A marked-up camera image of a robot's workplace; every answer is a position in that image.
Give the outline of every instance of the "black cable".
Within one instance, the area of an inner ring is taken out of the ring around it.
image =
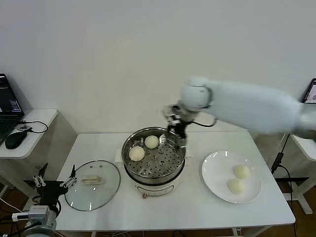
[[[284,167],[283,165],[281,165],[281,164],[279,165],[279,167],[285,169],[285,171],[286,171],[286,173],[287,173],[289,179],[291,179],[290,172],[288,172],[287,168],[285,168],[285,167]],[[292,182],[291,182],[291,181],[290,181],[290,188],[291,188],[291,210],[292,210],[292,212],[293,212],[293,215],[295,216],[294,211],[293,211],[293,189],[292,189]],[[295,235],[295,237],[296,237],[295,222],[293,223],[293,228],[294,228],[294,235]]]
[[[21,237],[20,232],[19,232],[20,230],[19,230],[18,223],[16,223],[16,222],[14,222],[14,223],[15,223],[15,228],[17,230],[17,233],[18,233],[19,237]]]
[[[0,225],[8,225],[8,224],[13,224],[13,222],[2,222]]]
[[[172,237],[175,237],[175,234],[176,234],[177,231],[180,232],[183,237],[186,237],[186,236],[184,235],[184,233],[182,233],[182,231],[180,231],[180,230],[175,230],[175,231],[173,232]]]
[[[287,143],[287,140],[288,140],[289,137],[290,137],[290,134],[288,134],[287,137],[286,137],[286,140],[285,140],[285,143],[284,143],[284,145],[283,145],[283,148],[282,148],[281,153],[284,152],[284,148],[285,148],[285,146],[286,146],[286,143]]]
[[[24,200],[24,202],[22,202],[21,206],[20,206],[20,210],[22,210],[24,208],[24,206],[26,205],[26,203],[28,202],[29,197],[26,197],[26,199]]]
[[[39,204],[39,202],[36,201],[36,199],[38,199],[38,198],[40,198],[40,197],[41,197],[41,195],[35,196],[35,197],[32,198],[32,201],[33,201],[34,203],[36,203],[36,204]]]
[[[1,222],[1,221],[12,221],[12,215],[1,217],[1,218],[0,218],[0,222]]]
[[[22,120],[22,121],[19,122],[19,124],[34,123],[34,122],[39,122],[39,123],[43,124],[43,125],[45,126],[45,130],[44,130],[44,131],[41,131],[41,132],[37,132],[37,131],[33,131],[32,129],[30,129],[30,130],[28,130],[28,132],[32,132],[32,133],[44,133],[44,132],[46,132],[46,131],[48,130],[48,126],[47,126],[45,123],[41,122],[41,121],[25,121],[25,120]]]
[[[14,233],[12,233],[12,234],[9,234],[7,237],[11,237],[11,236],[14,236],[14,235],[18,235],[18,234],[20,234],[20,233],[22,233],[22,232],[24,232],[24,231],[26,231],[26,230],[28,230],[28,229],[34,227],[34,226],[38,226],[38,225],[40,225],[40,224],[41,224],[41,223],[32,224],[32,225],[30,225],[30,226],[28,226],[28,227],[25,227],[24,229],[22,229],[22,230],[20,230],[20,231],[17,231],[17,232],[14,232]]]
[[[215,118],[213,124],[211,124],[211,125],[205,125],[205,124],[201,124],[201,123],[198,123],[198,122],[195,122],[195,121],[192,121],[191,123],[194,123],[194,124],[202,126],[202,127],[212,127],[212,126],[214,126],[217,123],[217,119]]]
[[[10,234],[9,234],[9,236],[12,235],[12,231],[13,231],[13,222],[11,222],[11,228],[10,228]]]
[[[288,134],[287,137],[286,137],[286,140],[284,142],[284,145],[283,145],[283,148],[282,148],[282,151],[279,152],[276,156],[276,159],[275,161],[273,162],[272,166],[271,166],[271,173],[274,174],[274,172],[277,170],[277,168],[279,167],[279,165],[281,164],[281,161],[282,161],[282,158],[284,156],[284,149],[285,149],[285,146],[286,146],[286,143],[287,143],[287,140],[288,138],[290,137],[291,134]]]
[[[0,211],[6,212],[6,213],[11,213],[11,214],[15,213],[15,212],[12,212],[12,211],[3,210],[2,208],[0,208]]]

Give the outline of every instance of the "laptop screen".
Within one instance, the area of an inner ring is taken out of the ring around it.
[[[23,114],[4,74],[0,74],[0,115]]]

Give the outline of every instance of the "table leg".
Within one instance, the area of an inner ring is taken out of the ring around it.
[[[15,169],[10,167],[10,164],[5,162],[5,160],[0,160],[0,176],[23,192],[26,196],[32,198],[38,195],[34,189],[23,181],[23,179],[19,178],[19,174],[15,172]]]
[[[2,183],[5,186],[8,186],[8,189],[14,189],[14,186],[12,184],[10,184],[5,178],[3,178],[2,176],[0,176],[0,183]]]
[[[238,236],[237,228],[232,228],[232,230],[233,230],[233,235],[234,235],[234,236]]]
[[[8,190],[8,185],[5,185],[2,189],[2,191],[0,192],[0,198],[5,194],[5,192]]]
[[[306,191],[308,191],[309,189],[311,189],[314,185],[315,185],[315,180],[313,178],[309,178],[300,186],[297,186],[295,182],[292,182],[293,201],[299,202],[302,210],[304,211],[304,213],[306,215],[311,215],[313,213],[313,211],[312,211],[311,207],[309,206],[308,202],[306,201],[303,194]],[[283,195],[284,195],[285,200],[291,201],[291,193],[285,193]]]
[[[244,233],[242,236],[244,237],[255,237],[261,234],[262,232],[266,231],[272,226],[262,226],[262,227],[254,227]]]

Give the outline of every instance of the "cable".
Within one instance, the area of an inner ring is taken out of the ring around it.
[[[275,154],[275,152],[279,149],[280,145],[282,144],[282,142],[283,142],[283,140],[284,140],[284,138],[285,138],[285,135],[286,135],[286,134],[283,135],[283,137],[281,138],[280,142],[279,142],[278,145],[276,146],[275,150],[269,155],[268,160],[267,160],[267,164],[270,164],[270,159],[271,159],[271,157],[272,157],[272,156]]]
[[[277,154],[276,159],[275,159],[275,161],[274,161],[273,164],[272,164],[272,167],[271,167],[271,173],[272,173],[272,174],[277,170],[277,168],[278,168],[279,165],[281,164],[282,158],[283,158],[283,156],[284,156],[283,151],[284,151],[284,149],[285,149],[287,140],[288,140],[288,138],[290,137],[290,135],[291,135],[291,134],[288,134],[288,135],[287,135],[286,140],[285,140],[284,145],[283,145],[283,148],[282,148],[282,151]]]
[[[1,221],[12,221],[12,215],[1,217],[0,222]]]
[[[115,236],[124,235],[124,234],[129,234],[129,233],[128,233],[128,231],[125,231],[125,232],[113,232],[113,234],[111,236],[98,233],[99,236],[104,236],[104,237],[115,237]]]
[[[25,120],[22,120],[22,121],[18,122],[18,124],[34,123],[34,122],[39,122],[39,123],[43,124],[43,125],[45,126],[45,130],[44,130],[44,131],[41,131],[41,132],[37,132],[37,131],[33,131],[32,129],[30,129],[30,130],[28,130],[28,132],[32,132],[32,133],[44,133],[44,132],[46,132],[46,131],[48,130],[48,126],[47,126],[45,123],[41,122],[41,121],[25,121]]]
[[[3,222],[3,223],[0,223],[0,225],[8,225],[8,224],[13,224],[13,222]]]
[[[38,226],[38,225],[41,225],[41,223],[32,224],[32,225],[30,225],[30,226],[28,226],[28,227],[25,227],[24,229],[22,229],[22,230],[20,230],[20,231],[17,231],[17,232],[14,232],[14,233],[12,233],[12,234],[9,234],[7,237],[12,237],[12,236],[14,236],[14,235],[18,235],[18,234],[20,234],[20,233],[22,233],[22,232],[24,232],[24,231],[26,231],[26,230],[28,230],[28,229],[34,227],[34,226]]]
[[[57,231],[55,231],[55,233],[60,235],[61,237],[64,237],[61,233],[58,233]]]
[[[21,206],[20,206],[20,210],[23,210],[23,208],[25,207],[26,203],[28,202],[29,197],[26,197],[26,199],[24,200],[24,202],[22,202]]]
[[[10,234],[9,235],[12,235],[12,231],[13,231],[13,222],[11,222],[11,228],[10,228]]]
[[[282,148],[281,153],[283,153],[284,148],[285,148],[285,146],[286,146],[286,143],[287,143],[287,140],[288,140],[289,137],[290,137],[290,134],[288,134],[287,137],[286,137],[286,140],[285,140],[285,143],[284,143],[284,145],[283,145],[283,148]]]
[[[34,203],[36,203],[36,204],[39,204],[39,202],[36,201],[36,199],[38,199],[38,198],[40,198],[40,197],[41,197],[41,195],[35,196],[35,197],[32,198],[32,201],[33,201]]]
[[[11,214],[15,213],[15,212],[12,212],[12,211],[3,210],[2,208],[0,208],[0,211],[6,212],[6,213],[11,213]]]
[[[183,237],[186,237],[186,236],[184,235],[184,233],[183,233],[182,231],[180,231],[180,230],[175,230],[175,231],[173,232],[172,237],[175,237],[175,234],[176,234],[177,231],[180,232]]]
[[[20,235],[20,233],[19,233],[20,230],[19,230],[18,223],[14,222],[14,224],[15,224],[15,228],[16,228],[16,230],[17,230],[17,233],[18,233],[19,237],[21,237],[21,235]]]
[[[214,126],[217,123],[217,119],[215,118],[213,124],[211,124],[211,125],[205,125],[205,124],[201,124],[201,123],[198,123],[198,122],[195,122],[195,121],[192,121],[191,123],[194,123],[194,124],[202,126],[202,127],[212,127],[212,126]]]
[[[291,179],[291,176],[290,176],[290,172],[288,172],[287,168],[285,168],[283,165],[279,165],[279,167],[285,169],[287,175],[288,175],[288,178]],[[294,214],[294,211],[293,211],[293,189],[292,189],[292,182],[290,181],[290,188],[291,188],[291,210],[293,212],[293,215],[295,216]],[[293,228],[294,228],[294,235],[296,237],[296,228],[295,228],[295,222],[293,223]]]
[[[7,203],[5,200],[0,198],[1,201],[3,201],[5,204],[9,205],[10,207],[13,207],[15,210],[18,210],[19,212],[22,212],[20,209],[16,208],[15,206],[12,206],[11,204]]]

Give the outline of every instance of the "stainless steel pot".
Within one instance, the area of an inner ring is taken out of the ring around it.
[[[145,146],[146,137],[159,138],[159,145],[154,149]],[[165,128],[147,127],[133,133],[122,147],[122,159],[127,174],[136,182],[144,185],[163,185],[174,180],[184,168],[185,148],[179,148],[175,141],[177,135],[167,133]],[[140,146],[145,150],[145,157],[140,161],[129,158],[129,150]]]

